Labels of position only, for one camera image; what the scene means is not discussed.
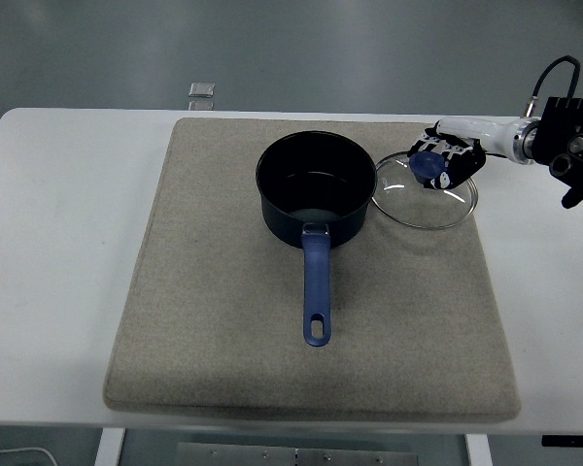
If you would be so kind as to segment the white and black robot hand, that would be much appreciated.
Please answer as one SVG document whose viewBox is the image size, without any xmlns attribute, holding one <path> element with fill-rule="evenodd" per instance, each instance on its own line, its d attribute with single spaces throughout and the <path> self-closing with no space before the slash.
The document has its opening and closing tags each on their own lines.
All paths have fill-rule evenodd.
<svg viewBox="0 0 583 466">
<path fill-rule="evenodd" d="M 448 116 L 424 130 L 407 152 L 415 180 L 427 189 L 455 188 L 479 171 L 488 155 L 528 164 L 523 122 Z"/>
</svg>

